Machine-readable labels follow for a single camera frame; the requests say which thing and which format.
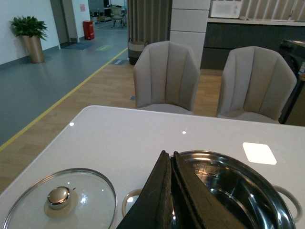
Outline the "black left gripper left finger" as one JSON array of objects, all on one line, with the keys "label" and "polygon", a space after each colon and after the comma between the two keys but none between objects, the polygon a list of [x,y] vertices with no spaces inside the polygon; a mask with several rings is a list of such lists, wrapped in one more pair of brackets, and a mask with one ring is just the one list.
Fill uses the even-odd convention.
[{"label": "black left gripper left finger", "polygon": [[160,153],[138,199],[119,223],[119,229],[168,229],[172,221],[171,162]]}]

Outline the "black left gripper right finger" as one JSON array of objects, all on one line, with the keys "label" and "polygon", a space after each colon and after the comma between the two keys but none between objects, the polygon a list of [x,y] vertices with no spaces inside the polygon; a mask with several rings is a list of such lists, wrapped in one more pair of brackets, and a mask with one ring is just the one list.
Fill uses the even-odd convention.
[{"label": "black left gripper right finger", "polygon": [[178,152],[171,158],[173,208],[178,229],[245,229],[210,192]]}]

